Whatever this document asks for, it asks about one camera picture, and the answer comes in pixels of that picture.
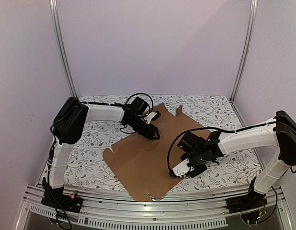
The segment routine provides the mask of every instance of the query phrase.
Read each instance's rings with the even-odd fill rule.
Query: white patterned surface
[[[124,103],[128,96],[87,96],[81,101]],[[154,104],[165,103],[174,113],[179,105],[183,112],[203,126],[236,129],[241,124],[224,96],[153,95]],[[65,172],[65,184],[92,189],[122,190],[125,188],[103,161],[102,152],[127,136],[117,122],[87,122],[81,139],[75,144]],[[171,191],[191,191],[248,184],[261,171],[253,150],[234,152],[209,163],[208,169],[194,178],[184,178]]]

